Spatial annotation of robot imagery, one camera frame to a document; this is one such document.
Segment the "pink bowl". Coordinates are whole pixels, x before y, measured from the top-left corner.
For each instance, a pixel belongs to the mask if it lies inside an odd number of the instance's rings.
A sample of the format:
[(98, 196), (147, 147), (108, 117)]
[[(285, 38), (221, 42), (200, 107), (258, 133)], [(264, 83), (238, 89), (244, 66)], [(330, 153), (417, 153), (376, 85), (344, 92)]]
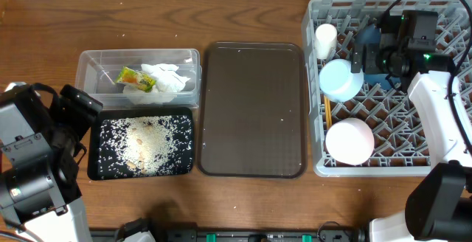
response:
[(347, 118), (332, 125), (325, 137), (327, 152), (338, 162), (361, 165), (372, 155), (375, 139), (364, 121)]

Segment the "grey dishwasher rack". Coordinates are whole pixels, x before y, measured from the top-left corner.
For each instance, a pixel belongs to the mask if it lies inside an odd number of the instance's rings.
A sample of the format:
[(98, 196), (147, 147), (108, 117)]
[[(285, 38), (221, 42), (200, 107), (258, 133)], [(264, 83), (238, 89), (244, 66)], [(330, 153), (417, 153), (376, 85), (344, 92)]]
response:
[[(412, 102), (399, 88), (383, 90), (364, 81), (360, 92), (345, 103), (325, 105), (319, 89), (319, 71), (325, 60), (316, 56), (315, 30), (320, 24), (336, 27), (338, 43), (330, 59), (349, 59), (358, 31), (379, 18), (384, 10), (438, 13), (436, 51), (458, 61), (470, 38), (468, 14), (457, 0), (310, 0), (302, 19), (302, 41), (309, 88), (309, 126), (313, 171), (320, 177), (425, 176), (431, 169), (420, 118)], [(362, 165), (336, 161), (325, 148), (326, 113), (332, 122), (355, 117), (368, 124), (375, 139), (371, 157)]]

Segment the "clear plastic waste bin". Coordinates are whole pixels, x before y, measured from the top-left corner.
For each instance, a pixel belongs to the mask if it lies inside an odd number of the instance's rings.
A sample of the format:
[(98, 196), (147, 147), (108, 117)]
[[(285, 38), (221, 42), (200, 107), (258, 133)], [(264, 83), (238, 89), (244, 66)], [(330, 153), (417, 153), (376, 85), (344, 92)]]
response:
[(80, 55), (75, 87), (105, 109), (196, 107), (200, 54), (195, 49), (88, 50)]

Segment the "yellow green snack wrapper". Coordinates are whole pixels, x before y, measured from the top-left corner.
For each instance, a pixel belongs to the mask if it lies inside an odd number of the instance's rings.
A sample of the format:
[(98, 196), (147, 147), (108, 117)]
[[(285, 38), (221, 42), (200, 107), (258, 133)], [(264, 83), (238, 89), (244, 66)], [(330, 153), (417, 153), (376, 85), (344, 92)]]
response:
[(150, 75), (141, 71), (135, 71), (127, 66), (122, 68), (115, 82), (134, 87), (144, 92), (150, 92), (156, 85), (156, 80)]

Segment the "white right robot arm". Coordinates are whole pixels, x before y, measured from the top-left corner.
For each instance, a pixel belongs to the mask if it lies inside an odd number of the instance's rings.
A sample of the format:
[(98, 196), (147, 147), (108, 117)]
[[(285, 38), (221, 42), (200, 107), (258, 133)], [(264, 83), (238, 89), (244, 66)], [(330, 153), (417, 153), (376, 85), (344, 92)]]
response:
[(356, 44), (353, 72), (399, 77), (422, 123), (431, 172), (407, 199), (404, 211), (369, 223), (367, 241), (470, 241), (471, 121), (448, 55), (421, 40)]

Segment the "white napkin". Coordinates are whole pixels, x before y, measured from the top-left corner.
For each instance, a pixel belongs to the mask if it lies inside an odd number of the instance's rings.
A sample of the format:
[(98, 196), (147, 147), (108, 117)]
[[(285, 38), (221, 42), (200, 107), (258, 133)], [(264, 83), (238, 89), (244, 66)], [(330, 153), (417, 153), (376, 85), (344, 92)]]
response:
[(150, 65), (143, 63), (140, 70), (156, 80), (156, 85), (150, 92), (140, 91), (123, 84), (122, 93), (135, 105), (148, 105), (154, 103), (168, 103), (176, 97), (176, 93), (184, 90), (189, 77), (177, 73), (175, 64), (158, 63)]

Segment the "light blue saucer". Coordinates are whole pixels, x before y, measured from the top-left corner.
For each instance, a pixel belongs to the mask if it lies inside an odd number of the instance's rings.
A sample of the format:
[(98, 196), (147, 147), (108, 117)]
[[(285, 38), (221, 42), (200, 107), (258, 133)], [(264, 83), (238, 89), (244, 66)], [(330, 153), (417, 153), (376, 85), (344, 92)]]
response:
[(331, 60), (319, 73), (319, 88), (335, 103), (344, 103), (354, 98), (363, 84), (364, 73), (352, 73), (351, 62), (348, 60)]

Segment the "dark blue plate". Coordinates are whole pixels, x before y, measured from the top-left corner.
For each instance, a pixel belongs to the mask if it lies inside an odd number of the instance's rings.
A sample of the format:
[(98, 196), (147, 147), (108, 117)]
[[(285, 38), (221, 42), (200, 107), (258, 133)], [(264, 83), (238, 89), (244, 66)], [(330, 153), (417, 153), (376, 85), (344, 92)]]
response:
[[(360, 30), (355, 37), (355, 44), (378, 44), (380, 48), (381, 32), (374, 24)], [(388, 74), (383, 71), (383, 74), (367, 75), (364, 74), (364, 81), (371, 86), (379, 84), (383, 90), (389, 91), (392, 86), (399, 83), (400, 79), (397, 77), (387, 78)]]

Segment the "cream white cup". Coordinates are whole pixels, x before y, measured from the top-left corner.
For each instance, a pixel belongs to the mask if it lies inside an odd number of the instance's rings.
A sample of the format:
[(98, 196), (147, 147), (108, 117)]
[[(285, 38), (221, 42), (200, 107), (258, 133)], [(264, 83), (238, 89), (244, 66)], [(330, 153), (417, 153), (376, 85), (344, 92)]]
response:
[(315, 30), (314, 49), (318, 59), (326, 59), (337, 44), (337, 29), (332, 24), (320, 24)]

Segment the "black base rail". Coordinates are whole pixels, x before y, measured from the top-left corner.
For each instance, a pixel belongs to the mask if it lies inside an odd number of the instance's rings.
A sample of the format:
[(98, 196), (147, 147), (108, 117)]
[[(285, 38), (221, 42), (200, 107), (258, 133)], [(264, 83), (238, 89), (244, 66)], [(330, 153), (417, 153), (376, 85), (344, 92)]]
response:
[(132, 235), (148, 232), (160, 242), (368, 242), (365, 228), (345, 227), (335, 221), (323, 223), (318, 229), (210, 229), (195, 224), (168, 227), (147, 218), (140, 218), (118, 229), (92, 228), (93, 241), (130, 241)]

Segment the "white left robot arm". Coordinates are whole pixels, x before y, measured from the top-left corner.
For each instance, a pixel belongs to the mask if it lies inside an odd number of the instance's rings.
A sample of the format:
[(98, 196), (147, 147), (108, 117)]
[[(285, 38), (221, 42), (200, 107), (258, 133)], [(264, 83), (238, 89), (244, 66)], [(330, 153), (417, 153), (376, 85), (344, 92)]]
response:
[(77, 183), (81, 140), (103, 105), (65, 85), (11, 83), (1, 94), (1, 236), (16, 241), (91, 241)]

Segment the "brown serving tray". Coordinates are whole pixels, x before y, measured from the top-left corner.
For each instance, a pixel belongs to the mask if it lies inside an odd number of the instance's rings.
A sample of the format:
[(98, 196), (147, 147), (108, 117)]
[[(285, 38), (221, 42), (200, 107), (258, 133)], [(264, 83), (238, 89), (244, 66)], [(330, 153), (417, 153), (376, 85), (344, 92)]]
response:
[(208, 176), (296, 179), (307, 167), (305, 60), (288, 43), (205, 52), (196, 164)]

